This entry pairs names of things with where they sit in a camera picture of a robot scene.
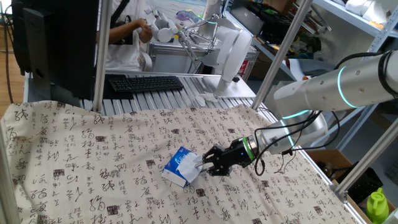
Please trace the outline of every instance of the black keyboard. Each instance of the black keyboard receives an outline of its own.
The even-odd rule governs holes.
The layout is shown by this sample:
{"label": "black keyboard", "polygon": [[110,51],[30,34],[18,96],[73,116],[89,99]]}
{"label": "black keyboard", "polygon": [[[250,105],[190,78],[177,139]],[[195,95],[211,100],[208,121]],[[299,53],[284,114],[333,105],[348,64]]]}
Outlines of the black keyboard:
{"label": "black keyboard", "polygon": [[184,85],[175,76],[112,78],[109,79],[116,92],[145,92],[157,90],[182,90]]}

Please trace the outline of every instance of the computer monitor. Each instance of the computer monitor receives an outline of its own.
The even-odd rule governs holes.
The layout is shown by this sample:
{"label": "computer monitor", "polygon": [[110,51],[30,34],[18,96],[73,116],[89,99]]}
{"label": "computer monitor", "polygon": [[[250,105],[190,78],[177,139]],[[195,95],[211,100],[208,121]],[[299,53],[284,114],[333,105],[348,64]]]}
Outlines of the computer monitor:
{"label": "computer monitor", "polygon": [[36,100],[92,100],[99,0],[13,0],[14,53]]}

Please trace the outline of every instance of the person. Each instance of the person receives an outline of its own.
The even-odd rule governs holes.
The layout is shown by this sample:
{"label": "person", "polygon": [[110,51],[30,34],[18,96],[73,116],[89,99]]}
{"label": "person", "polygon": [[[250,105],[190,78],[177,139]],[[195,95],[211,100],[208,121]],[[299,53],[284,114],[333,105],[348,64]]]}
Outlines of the person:
{"label": "person", "polygon": [[[121,3],[122,0],[112,1],[112,15]],[[116,70],[141,70],[137,60],[140,54],[139,40],[146,43],[152,38],[152,31],[147,25],[147,21],[143,19],[146,7],[145,0],[130,0],[116,21],[116,24],[120,24],[121,22],[125,22],[125,24],[117,27],[112,27],[111,25],[106,68]],[[98,15],[97,30],[99,29],[100,15]]]}

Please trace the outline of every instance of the calligraphy print tablecloth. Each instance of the calligraphy print tablecloth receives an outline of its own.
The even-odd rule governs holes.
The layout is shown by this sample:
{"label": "calligraphy print tablecloth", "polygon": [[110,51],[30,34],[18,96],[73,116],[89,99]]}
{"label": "calligraphy print tablecloth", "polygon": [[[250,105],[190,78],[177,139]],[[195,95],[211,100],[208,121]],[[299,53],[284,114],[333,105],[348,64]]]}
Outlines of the calligraphy print tablecloth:
{"label": "calligraphy print tablecloth", "polygon": [[269,124],[244,105],[101,116],[43,101],[11,105],[1,122],[22,223],[354,222],[300,154],[282,169],[266,154],[261,177],[251,165],[184,189],[161,178],[180,146],[203,154]]}

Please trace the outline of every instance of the cardboard box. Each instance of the cardboard box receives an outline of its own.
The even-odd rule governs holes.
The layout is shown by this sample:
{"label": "cardboard box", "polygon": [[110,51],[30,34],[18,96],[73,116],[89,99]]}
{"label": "cardboard box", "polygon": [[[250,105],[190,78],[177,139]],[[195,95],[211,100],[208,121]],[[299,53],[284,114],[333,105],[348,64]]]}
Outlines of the cardboard box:
{"label": "cardboard box", "polygon": [[251,77],[251,78],[255,77],[259,80],[263,80],[266,77],[269,67],[272,64],[272,60],[269,59],[269,57],[267,57],[260,50],[258,50],[258,51],[259,51],[259,55],[257,57],[256,62],[254,63],[254,66],[250,72],[249,77]]}
{"label": "cardboard box", "polygon": [[289,12],[294,2],[296,2],[296,0],[262,0],[263,4],[272,6],[285,16]]}
{"label": "cardboard box", "polygon": [[[338,149],[325,149],[325,150],[314,150],[314,151],[306,151],[306,153],[311,157],[311,159],[317,162],[330,162],[333,164],[333,167],[348,167],[352,166],[353,163],[344,156]],[[343,172],[336,172],[336,178],[341,176]],[[355,210],[359,213],[359,215],[366,221],[368,224],[372,224],[369,218],[365,215],[365,213],[355,204],[355,202],[349,197],[349,203],[355,208]],[[389,212],[393,212],[396,208],[393,204],[388,201]]]}

